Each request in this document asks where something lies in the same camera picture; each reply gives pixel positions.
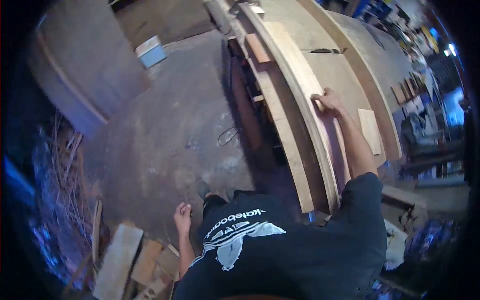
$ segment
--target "light blue box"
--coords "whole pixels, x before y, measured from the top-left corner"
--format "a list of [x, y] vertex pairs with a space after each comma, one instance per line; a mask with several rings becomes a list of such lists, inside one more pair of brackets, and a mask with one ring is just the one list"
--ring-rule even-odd
[[147, 69], [167, 57], [157, 36], [138, 46], [135, 52]]

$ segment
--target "dusty floor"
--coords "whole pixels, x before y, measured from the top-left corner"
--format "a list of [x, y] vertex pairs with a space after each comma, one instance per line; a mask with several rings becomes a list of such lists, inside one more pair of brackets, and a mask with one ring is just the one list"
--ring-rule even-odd
[[[182, 201], [192, 204], [193, 230], [202, 220], [196, 178], [223, 197], [227, 187], [276, 194], [298, 217], [288, 168], [265, 173], [251, 163], [235, 105], [222, 84], [229, 54], [221, 34], [211, 31], [173, 43], [166, 53], [149, 70], [152, 88], [85, 143], [85, 173], [98, 184], [104, 220], [129, 220], [150, 238], [177, 245], [175, 207]], [[239, 133], [221, 146], [219, 136], [232, 127], [222, 140]]]

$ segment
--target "printed logo on shirt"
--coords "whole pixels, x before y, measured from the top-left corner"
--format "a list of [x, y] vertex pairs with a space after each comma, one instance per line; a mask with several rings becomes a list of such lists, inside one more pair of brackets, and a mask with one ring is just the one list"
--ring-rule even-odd
[[212, 229], [210, 229], [210, 231], [207, 233], [207, 235], [205, 236], [204, 240], [206, 240], [207, 238], [210, 237], [210, 234], [212, 234], [212, 232], [217, 229], [218, 227], [220, 227], [220, 225], [222, 224], [226, 224], [227, 222], [234, 222], [236, 221], [237, 219], [241, 219], [241, 218], [248, 218], [250, 216], [256, 216], [256, 215], [261, 215], [262, 213], [266, 213], [266, 211], [262, 210], [262, 209], [254, 209], [250, 212], [246, 212], [246, 213], [241, 213], [241, 214], [235, 214], [235, 215], [229, 215], [228, 217], [226, 218], [223, 218], [221, 219], [218, 223], [216, 223]]
[[[226, 218], [223, 218], [216, 223], [215, 226], [213, 226], [213, 228], [205, 236], [204, 240], [209, 238], [212, 231], [218, 228], [221, 224], [226, 224], [230, 221], [233, 222], [240, 218], [246, 219], [249, 216], [261, 215], [262, 213], [266, 213], [266, 211], [254, 209], [251, 212], [230, 215]], [[229, 271], [234, 267], [234, 263], [240, 257], [244, 236], [263, 237], [284, 233], [286, 233], [285, 230], [267, 221], [256, 222], [253, 224], [250, 224], [249, 221], [243, 221], [229, 225], [217, 232], [210, 239], [210, 241], [204, 243], [204, 251], [202, 255], [195, 258], [190, 267], [203, 259], [208, 251], [217, 249], [216, 260], [222, 265], [223, 271]]]

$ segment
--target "shoe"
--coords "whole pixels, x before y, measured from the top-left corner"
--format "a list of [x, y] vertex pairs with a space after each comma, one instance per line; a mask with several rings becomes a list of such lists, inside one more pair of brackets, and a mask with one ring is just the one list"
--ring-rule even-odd
[[225, 194], [227, 194], [227, 198], [230, 202], [233, 202], [233, 195], [235, 193], [235, 189], [233, 188], [227, 188], [225, 189]]
[[196, 184], [198, 195], [205, 200], [207, 194], [211, 192], [210, 187], [208, 187], [208, 184], [201, 179], [197, 180]]

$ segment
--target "hand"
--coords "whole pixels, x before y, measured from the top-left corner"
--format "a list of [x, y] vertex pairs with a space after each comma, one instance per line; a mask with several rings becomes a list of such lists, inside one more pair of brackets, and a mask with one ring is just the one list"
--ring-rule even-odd
[[182, 202], [179, 206], [177, 206], [177, 210], [173, 215], [173, 219], [175, 220], [175, 225], [177, 225], [177, 230], [180, 237], [189, 236], [190, 226], [192, 224], [192, 219], [190, 218], [191, 212], [192, 206]]
[[335, 92], [329, 87], [325, 88], [325, 95], [321, 96], [318, 94], [312, 94], [311, 99], [317, 105], [320, 111], [327, 109], [333, 111], [334, 113], [339, 113], [343, 108], [342, 102]]

